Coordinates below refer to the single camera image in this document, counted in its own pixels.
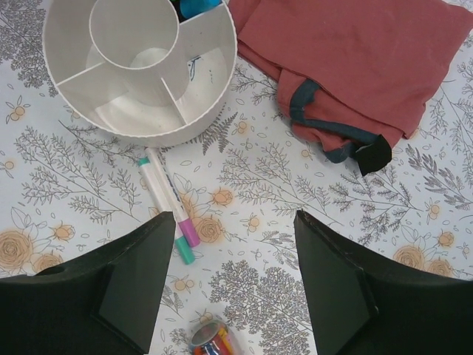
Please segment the pink cap white marker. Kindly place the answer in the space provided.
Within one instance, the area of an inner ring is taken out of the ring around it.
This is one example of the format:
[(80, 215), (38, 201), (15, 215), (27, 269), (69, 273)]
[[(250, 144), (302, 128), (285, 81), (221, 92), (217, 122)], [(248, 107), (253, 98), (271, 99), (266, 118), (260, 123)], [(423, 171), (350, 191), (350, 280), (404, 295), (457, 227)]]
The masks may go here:
[(147, 147), (145, 148), (145, 152), (150, 161), (157, 182), (160, 184), (160, 188), (171, 207), (177, 225), (180, 227), (187, 243), (192, 248), (198, 246), (200, 244), (199, 236), (188, 212), (184, 208), (180, 194), (171, 180), (171, 175), (166, 168), (163, 156), (156, 148)]

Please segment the teal cap white marker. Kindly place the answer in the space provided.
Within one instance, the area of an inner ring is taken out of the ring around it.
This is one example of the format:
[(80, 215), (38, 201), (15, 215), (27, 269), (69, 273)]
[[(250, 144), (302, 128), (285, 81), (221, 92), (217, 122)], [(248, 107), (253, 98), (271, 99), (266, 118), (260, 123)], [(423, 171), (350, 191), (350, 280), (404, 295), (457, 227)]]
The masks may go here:
[(179, 254), (181, 260), (185, 265), (191, 265), (195, 261), (195, 256), (188, 241), (180, 229), (178, 222), (172, 215), (173, 209), (168, 198), (165, 195), (164, 189), (161, 186), (152, 164), (148, 158), (141, 158), (138, 162), (141, 175), (146, 182), (147, 189), (152, 197), (154, 206), (158, 209), (160, 216), (168, 223), (167, 225), (167, 239), (170, 240), (170, 235), (173, 234), (174, 249)]

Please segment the blue cap black highlighter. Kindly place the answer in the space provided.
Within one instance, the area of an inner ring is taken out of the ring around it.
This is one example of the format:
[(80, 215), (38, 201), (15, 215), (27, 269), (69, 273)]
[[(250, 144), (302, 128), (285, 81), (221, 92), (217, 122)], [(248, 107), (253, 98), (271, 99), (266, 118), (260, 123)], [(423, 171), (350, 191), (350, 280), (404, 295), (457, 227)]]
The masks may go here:
[(180, 21), (193, 18), (212, 10), (221, 3), (220, 0), (175, 0), (171, 1)]

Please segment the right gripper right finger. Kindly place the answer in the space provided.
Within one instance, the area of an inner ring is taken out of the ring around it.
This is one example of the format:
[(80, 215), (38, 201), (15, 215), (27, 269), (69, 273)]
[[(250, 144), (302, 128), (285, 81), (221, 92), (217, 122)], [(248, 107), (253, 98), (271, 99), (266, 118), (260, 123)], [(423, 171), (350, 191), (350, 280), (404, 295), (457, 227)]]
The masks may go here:
[(470, 354), (472, 282), (386, 258), (304, 211), (299, 269), (319, 354)]

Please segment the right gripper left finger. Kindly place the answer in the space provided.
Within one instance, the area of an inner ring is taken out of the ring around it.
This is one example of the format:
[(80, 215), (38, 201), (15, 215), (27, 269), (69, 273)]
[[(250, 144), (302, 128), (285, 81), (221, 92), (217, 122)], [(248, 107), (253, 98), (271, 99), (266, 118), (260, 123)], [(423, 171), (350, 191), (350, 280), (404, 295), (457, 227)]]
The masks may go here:
[(1, 279), (2, 354), (148, 354), (174, 245), (160, 216), (34, 276)]

